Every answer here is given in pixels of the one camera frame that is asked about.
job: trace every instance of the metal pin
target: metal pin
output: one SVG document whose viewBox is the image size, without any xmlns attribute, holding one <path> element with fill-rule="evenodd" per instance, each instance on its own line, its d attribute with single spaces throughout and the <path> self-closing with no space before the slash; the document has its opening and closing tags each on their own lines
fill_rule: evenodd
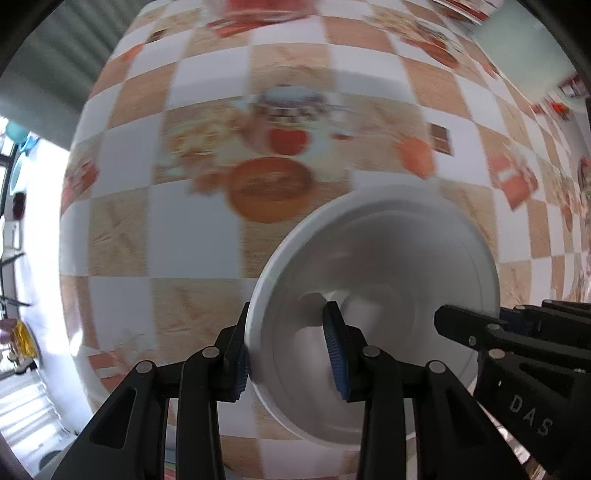
<svg viewBox="0 0 591 480">
<path fill-rule="evenodd" d="M 363 347 L 362 352 L 368 358 L 375 358 L 379 355 L 379 348 L 375 345 L 366 345 Z"/>
<path fill-rule="evenodd" d="M 146 374 L 150 370 L 152 370 L 152 362 L 148 362 L 144 360 L 143 362 L 138 363 L 137 367 L 135 367 L 139 374 Z"/>
<path fill-rule="evenodd" d="M 216 358 L 220 354 L 220 349 L 216 346 L 208 346 L 203 349 L 201 354 L 205 358 Z"/>
<path fill-rule="evenodd" d="M 446 368 L 445 365 L 443 365 L 440 361 L 435 360 L 429 364 L 429 370 L 434 374 L 442 374 Z"/>
<path fill-rule="evenodd" d="M 500 348 L 493 348 L 488 350 L 488 355 L 495 360 L 500 360 L 501 358 L 505 357 L 505 352 Z"/>
</svg>

